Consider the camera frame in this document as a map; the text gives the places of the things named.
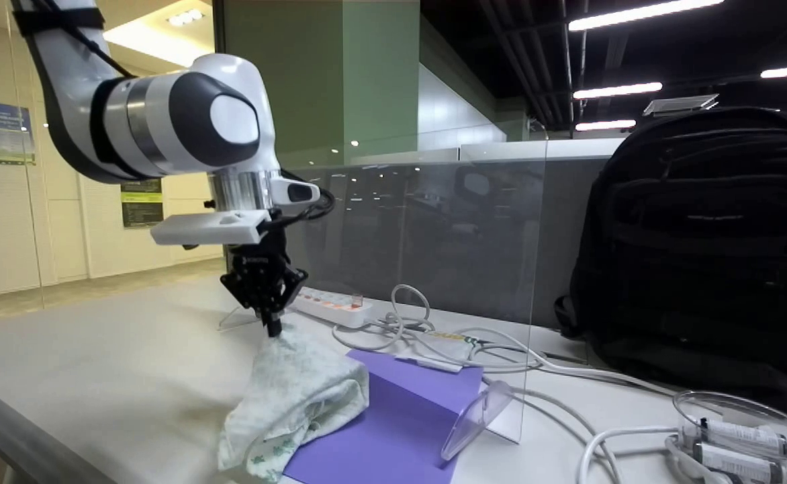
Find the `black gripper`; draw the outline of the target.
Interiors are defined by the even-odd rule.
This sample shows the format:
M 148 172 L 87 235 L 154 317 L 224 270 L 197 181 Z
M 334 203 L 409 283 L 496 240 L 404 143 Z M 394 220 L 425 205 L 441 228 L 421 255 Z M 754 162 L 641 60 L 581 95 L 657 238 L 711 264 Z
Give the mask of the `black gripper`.
M 281 333 L 281 311 L 306 283 L 306 272 L 288 255 L 281 228 L 269 231 L 259 246 L 236 246 L 229 251 L 230 266 L 221 276 L 224 287 L 242 305 L 254 310 L 265 336 Z

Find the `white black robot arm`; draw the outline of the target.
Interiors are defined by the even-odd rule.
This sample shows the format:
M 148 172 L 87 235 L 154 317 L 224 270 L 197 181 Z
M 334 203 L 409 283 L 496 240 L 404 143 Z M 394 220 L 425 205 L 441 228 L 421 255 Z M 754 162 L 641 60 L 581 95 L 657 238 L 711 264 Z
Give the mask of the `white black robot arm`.
M 206 172 L 212 207 L 170 215 L 151 238 L 221 246 L 225 290 L 279 333 L 306 283 L 284 252 L 284 228 L 320 215 L 331 196 L 279 168 L 261 71 L 234 55 L 205 55 L 183 72 L 131 75 L 108 55 L 95 0 L 11 0 L 11 10 L 61 160 L 96 182 Z

